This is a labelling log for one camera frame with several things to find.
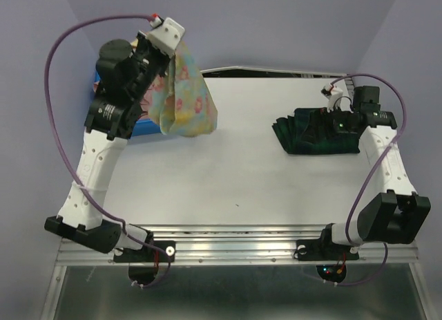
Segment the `green plaid skirt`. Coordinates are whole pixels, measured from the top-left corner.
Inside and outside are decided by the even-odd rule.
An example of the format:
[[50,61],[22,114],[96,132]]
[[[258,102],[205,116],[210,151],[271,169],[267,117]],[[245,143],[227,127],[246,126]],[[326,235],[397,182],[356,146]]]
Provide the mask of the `green plaid skirt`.
[[360,152],[359,138],[353,133],[337,133],[327,123],[325,108],[298,108],[293,115],[272,124],[281,147],[289,155],[338,155]]

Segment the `pastel floral skirt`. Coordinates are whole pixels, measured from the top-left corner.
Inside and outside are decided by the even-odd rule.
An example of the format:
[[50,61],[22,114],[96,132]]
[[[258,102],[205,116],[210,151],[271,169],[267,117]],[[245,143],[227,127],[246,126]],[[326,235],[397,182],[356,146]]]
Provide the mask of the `pastel floral skirt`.
[[214,132],[218,110],[186,44],[180,42],[166,70],[144,95],[142,110],[163,134],[196,137]]

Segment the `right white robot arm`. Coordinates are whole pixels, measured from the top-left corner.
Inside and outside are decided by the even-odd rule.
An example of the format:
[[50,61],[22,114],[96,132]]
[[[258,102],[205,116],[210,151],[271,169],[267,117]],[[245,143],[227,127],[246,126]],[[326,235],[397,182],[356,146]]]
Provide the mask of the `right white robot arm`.
[[354,140],[366,155],[370,171],[344,223],[330,223],[317,239],[297,241],[300,261],[358,259],[366,243],[410,244],[429,214],[429,198],[418,195],[407,176],[398,140],[404,128],[394,114],[381,109],[377,86],[357,86],[348,111],[336,107],[341,90],[323,89],[326,109],[315,110],[307,130],[308,141]]

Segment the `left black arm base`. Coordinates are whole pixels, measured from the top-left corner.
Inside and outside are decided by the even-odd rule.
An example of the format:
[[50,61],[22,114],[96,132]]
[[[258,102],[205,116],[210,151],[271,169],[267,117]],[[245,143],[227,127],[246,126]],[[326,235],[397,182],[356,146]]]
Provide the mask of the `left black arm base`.
[[[154,241],[153,245],[165,251],[171,262],[175,261],[176,242],[173,240]],[[166,256],[155,250],[143,247],[140,250],[123,249],[120,255],[114,254],[113,261],[115,263],[167,263]]]

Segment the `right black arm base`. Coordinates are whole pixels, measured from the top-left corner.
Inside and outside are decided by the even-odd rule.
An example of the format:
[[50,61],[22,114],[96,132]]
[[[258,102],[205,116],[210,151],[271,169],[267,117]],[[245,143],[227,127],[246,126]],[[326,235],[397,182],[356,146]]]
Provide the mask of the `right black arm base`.
[[296,241],[294,258],[299,261],[317,262],[324,265],[339,261],[356,261],[359,253],[351,253],[350,246],[322,244],[319,239],[300,239]]

